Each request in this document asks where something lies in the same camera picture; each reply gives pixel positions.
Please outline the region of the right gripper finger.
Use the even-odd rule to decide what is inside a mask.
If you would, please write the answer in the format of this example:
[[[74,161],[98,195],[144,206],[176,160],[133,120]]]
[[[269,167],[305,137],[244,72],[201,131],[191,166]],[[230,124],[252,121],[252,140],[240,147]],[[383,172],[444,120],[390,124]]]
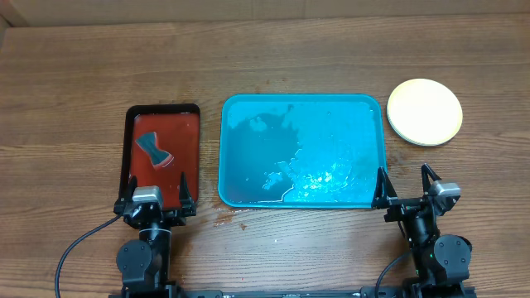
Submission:
[[[389,208],[398,199],[386,170],[379,167],[377,171],[376,187],[373,194],[372,208]]]
[[[434,170],[427,164],[424,163],[421,167],[422,173],[422,188],[424,191],[428,191],[431,188],[431,183],[440,180],[440,176],[434,172]]]

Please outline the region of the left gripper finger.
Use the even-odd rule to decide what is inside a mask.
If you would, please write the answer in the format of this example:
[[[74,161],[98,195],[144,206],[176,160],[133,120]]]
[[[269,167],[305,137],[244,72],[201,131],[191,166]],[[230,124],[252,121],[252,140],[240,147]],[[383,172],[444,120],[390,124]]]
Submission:
[[[190,194],[186,174],[184,171],[181,172],[180,185],[179,185],[179,201],[181,204],[193,204],[194,200]]]
[[[137,177],[133,175],[127,185],[127,188],[124,193],[124,201],[125,202],[131,202],[133,200],[133,194],[135,189],[137,188]]]

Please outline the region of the dark sponge with pink base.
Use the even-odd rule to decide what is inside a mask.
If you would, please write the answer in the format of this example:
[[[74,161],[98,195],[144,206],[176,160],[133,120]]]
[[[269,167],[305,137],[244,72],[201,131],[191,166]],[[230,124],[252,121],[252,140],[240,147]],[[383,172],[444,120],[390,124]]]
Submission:
[[[137,145],[148,155],[155,169],[167,167],[171,164],[174,156],[158,146],[156,132],[147,132],[136,139]]]

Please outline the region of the green-rimmed plate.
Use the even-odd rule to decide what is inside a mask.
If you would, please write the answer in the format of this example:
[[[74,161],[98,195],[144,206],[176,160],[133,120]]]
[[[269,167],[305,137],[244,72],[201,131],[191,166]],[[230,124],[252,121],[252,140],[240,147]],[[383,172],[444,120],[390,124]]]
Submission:
[[[423,147],[442,145],[452,139],[460,130],[461,123],[428,123],[412,121],[389,122],[394,132],[405,141]]]
[[[410,79],[397,86],[387,102],[389,122],[463,123],[459,99],[445,85],[431,79]]]

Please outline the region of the light blue plate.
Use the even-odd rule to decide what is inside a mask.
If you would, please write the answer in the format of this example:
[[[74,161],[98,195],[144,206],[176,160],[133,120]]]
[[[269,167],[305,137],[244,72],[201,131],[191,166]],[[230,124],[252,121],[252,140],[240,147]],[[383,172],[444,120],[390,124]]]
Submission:
[[[437,137],[437,136],[431,136],[431,135],[427,135],[427,136],[423,136],[423,137],[419,137],[419,136],[415,136],[415,137],[408,137],[408,136],[403,136],[401,135],[400,138],[402,138],[403,140],[411,143],[411,144],[414,144],[414,145],[417,145],[417,146],[422,146],[422,147],[436,147],[436,146],[440,146],[444,143],[446,143],[448,141],[447,138],[444,138],[444,137]]]

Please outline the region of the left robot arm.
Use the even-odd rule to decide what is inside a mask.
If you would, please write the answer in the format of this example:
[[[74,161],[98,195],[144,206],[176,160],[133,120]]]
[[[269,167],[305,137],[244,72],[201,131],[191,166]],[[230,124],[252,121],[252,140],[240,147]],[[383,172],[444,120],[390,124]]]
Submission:
[[[116,263],[122,274],[121,297],[184,297],[185,293],[169,280],[171,229],[184,226],[196,215],[196,203],[188,189],[186,175],[181,174],[178,187],[181,205],[163,209],[158,186],[138,186],[132,177],[114,204],[115,214],[138,231],[139,236],[120,247]]]

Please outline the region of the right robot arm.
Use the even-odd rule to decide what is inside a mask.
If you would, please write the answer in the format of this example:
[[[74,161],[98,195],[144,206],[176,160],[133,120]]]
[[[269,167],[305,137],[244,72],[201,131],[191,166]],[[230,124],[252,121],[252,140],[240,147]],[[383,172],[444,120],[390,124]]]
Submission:
[[[384,209],[384,220],[396,222],[409,251],[392,260],[380,273],[373,287],[361,290],[363,297],[475,297],[473,287],[464,287],[470,277],[471,242],[461,236],[442,235],[437,219],[452,210],[460,199],[455,182],[443,181],[428,164],[422,165],[423,195],[400,199],[387,175],[378,169],[372,207]],[[400,286],[383,287],[387,273],[410,257],[416,275]]]

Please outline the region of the black tray with red water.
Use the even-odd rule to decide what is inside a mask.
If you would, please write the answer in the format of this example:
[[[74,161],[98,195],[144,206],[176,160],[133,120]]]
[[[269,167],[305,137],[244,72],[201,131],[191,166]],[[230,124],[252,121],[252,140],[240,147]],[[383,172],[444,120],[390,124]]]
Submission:
[[[167,167],[155,169],[136,139],[156,132],[158,146],[174,156]],[[160,188],[164,209],[181,205],[178,199],[181,172],[185,172],[193,200],[199,196],[200,109],[194,103],[136,105],[125,116],[123,157],[118,196],[125,191],[130,178],[137,185]]]

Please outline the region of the teal plastic serving tray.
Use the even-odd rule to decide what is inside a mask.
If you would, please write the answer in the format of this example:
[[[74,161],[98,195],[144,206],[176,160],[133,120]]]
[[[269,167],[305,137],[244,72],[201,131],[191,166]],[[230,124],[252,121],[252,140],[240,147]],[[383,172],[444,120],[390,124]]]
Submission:
[[[369,209],[386,166],[366,94],[237,94],[222,108],[218,193],[231,207]]]

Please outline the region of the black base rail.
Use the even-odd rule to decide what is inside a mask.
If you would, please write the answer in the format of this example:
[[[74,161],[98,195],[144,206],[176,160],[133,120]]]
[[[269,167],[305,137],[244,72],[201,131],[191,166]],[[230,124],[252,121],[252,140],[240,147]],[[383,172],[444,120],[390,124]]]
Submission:
[[[116,294],[110,294],[108,298],[129,297],[182,297],[182,298],[405,298],[413,297],[398,286],[384,286],[375,294],[374,286],[364,286],[353,291],[243,291],[222,292],[214,290],[184,291],[179,286],[169,286],[165,292],[131,294],[128,290],[122,290]]]

